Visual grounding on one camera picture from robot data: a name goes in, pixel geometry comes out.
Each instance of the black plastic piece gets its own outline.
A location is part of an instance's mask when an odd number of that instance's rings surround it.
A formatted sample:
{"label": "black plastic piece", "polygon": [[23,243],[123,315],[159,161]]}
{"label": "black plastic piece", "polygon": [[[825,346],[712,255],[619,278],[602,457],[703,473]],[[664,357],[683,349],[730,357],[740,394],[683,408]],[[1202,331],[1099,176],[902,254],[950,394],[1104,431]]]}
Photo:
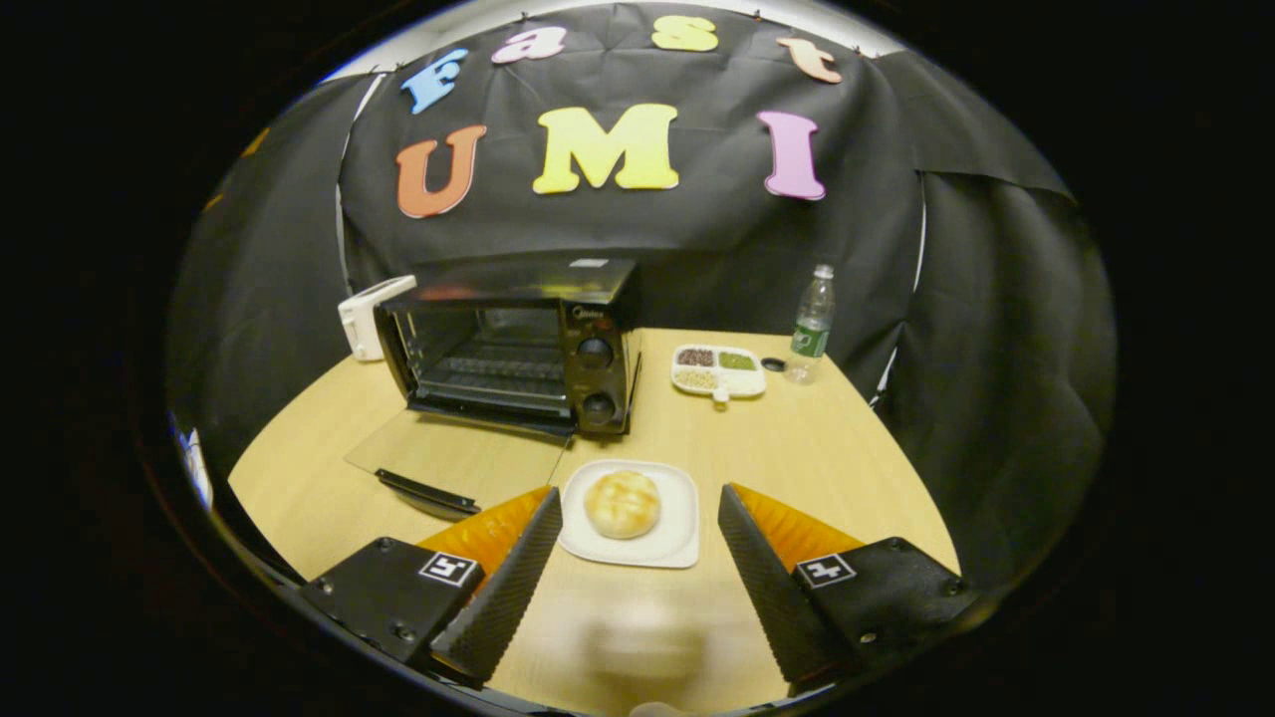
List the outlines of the black plastic piece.
{"label": "black plastic piece", "polygon": [[810,605],[731,486],[722,486],[718,526],[784,680],[805,683],[844,661],[840,633]]}
{"label": "black plastic piece", "polygon": [[416,670],[430,640],[483,579],[477,560],[379,537],[301,588],[301,596],[372,647]]}
{"label": "black plastic piece", "polygon": [[504,564],[473,602],[430,646],[458,677],[491,679],[527,612],[544,563],[562,531],[562,505],[553,487],[532,515]]}
{"label": "black plastic piece", "polygon": [[856,670],[914,654],[978,598],[960,575],[900,537],[798,563],[793,578],[847,638]]}
{"label": "black plastic piece", "polygon": [[385,468],[379,468],[376,477],[413,508],[444,521],[460,521],[482,512],[472,498],[418,484]]}

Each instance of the bun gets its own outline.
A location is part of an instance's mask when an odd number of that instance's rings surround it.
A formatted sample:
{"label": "bun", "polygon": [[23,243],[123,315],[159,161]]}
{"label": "bun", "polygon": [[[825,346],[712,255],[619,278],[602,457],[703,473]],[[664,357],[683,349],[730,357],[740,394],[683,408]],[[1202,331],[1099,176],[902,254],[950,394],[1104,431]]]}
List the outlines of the bun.
{"label": "bun", "polygon": [[641,473],[607,473],[584,494],[584,513],[599,533],[611,538],[635,538],[659,521],[659,491],[655,482]]}

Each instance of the pink letter i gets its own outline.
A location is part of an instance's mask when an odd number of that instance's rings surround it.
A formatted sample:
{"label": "pink letter i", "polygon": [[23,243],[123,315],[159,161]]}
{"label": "pink letter i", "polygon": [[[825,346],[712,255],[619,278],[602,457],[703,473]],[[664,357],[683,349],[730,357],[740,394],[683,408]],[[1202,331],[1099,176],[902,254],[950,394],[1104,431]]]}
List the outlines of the pink letter i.
{"label": "pink letter i", "polygon": [[824,185],[815,179],[815,158],[810,151],[810,135],[819,126],[807,117],[788,112],[757,112],[757,119],[770,128],[775,157],[766,189],[779,196],[822,199]]}

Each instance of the white plate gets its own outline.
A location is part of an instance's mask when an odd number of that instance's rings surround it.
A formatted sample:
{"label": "white plate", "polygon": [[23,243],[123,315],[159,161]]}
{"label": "white plate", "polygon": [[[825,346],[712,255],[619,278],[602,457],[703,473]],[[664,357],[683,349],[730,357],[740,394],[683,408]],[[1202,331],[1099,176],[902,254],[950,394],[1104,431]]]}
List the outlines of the white plate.
{"label": "white plate", "polygon": [[[711,366],[691,366],[687,364],[678,364],[677,356],[687,348],[703,348],[705,351],[713,352],[713,365]],[[752,369],[723,369],[718,365],[719,356],[722,353],[740,353],[752,358]],[[717,379],[717,388],[700,388],[691,385],[677,378],[678,371],[705,371],[711,374]],[[766,390],[766,374],[761,369],[761,358],[757,355],[748,351],[747,348],[738,348],[736,346],[708,346],[703,343],[683,343],[673,350],[673,364],[669,369],[669,379],[673,385],[687,392],[697,393],[704,395],[711,395],[714,401],[724,403],[729,397],[746,398],[750,395],[759,395]]]}
{"label": "white plate", "polygon": [[[655,484],[659,519],[645,535],[608,538],[593,528],[584,513],[584,494],[602,476],[634,471]],[[700,559],[700,492],[685,471],[641,461],[594,461],[580,466],[562,489],[562,547],[595,563],[690,568]]]}

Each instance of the foam letter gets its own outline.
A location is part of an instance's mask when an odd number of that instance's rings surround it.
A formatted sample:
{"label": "foam letter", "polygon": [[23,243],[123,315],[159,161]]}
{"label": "foam letter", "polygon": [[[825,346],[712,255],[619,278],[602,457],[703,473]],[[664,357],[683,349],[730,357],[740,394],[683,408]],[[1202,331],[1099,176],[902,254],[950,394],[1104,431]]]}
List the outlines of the foam letter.
{"label": "foam letter", "polygon": [[430,163],[430,153],[439,145],[437,142],[427,139],[413,144],[399,152],[399,209],[412,217],[421,219],[450,211],[469,194],[469,185],[474,180],[474,152],[478,138],[487,134],[483,125],[472,125],[448,135],[448,144],[451,145],[451,179],[448,186],[439,191],[430,191],[425,186],[425,170]]}
{"label": "foam letter", "polygon": [[819,129],[813,121],[787,112],[757,112],[757,119],[770,128],[774,171],[766,177],[766,189],[779,196],[822,199],[824,185],[815,179],[815,159],[810,135]]}
{"label": "foam letter", "polygon": [[571,171],[575,157],[594,189],[606,184],[620,156],[625,167],[616,174],[623,189],[672,189],[677,172],[668,163],[668,122],[677,110],[668,105],[634,105],[607,133],[584,107],[564,107],[541,115],[548,129],[544,174],[532,182],[537,194],[557,194],[580,186]]}
{"label": "foam letter", "polygon": [[655,20],[655,33],[650,36],[655,47],[662,50],[690,50],[708,52],[717,47],[717,26],[704,18],[664,15]]}
{"label": "foam letter", "polygon": [[841,75],[824,66],[824,63],[833,61],[833,56],[815,47],[813,42],[797,37],[780,37],[776,42],[792,52],[793,64],[801,68],[801,71],[826,83],[836,84],[841,82]]}
{"label": "foam letter", "polygon": [[444,55],[441,60],[416,73],[412,75],[412,79],[403,83],[400,89],[407,89],[412,93],[412,98],[416,100],[416,105],[412,106],[413,115],[419,115],[426,107],[442,100],[451,92],[455,84],[444,80],[456,79],[456,75],[460,74],[460,65],[456,64],[456,60],[468,54],[469,51],[464,48],[453,50]]}
{"label": "foam letter", "polygon": [[564,37],[566,37],[566,29],[560,27],[529,29],[506,40],[505,46],[491,56],[491,61],[504,65],[518,60],[552,57],[562,51]]}

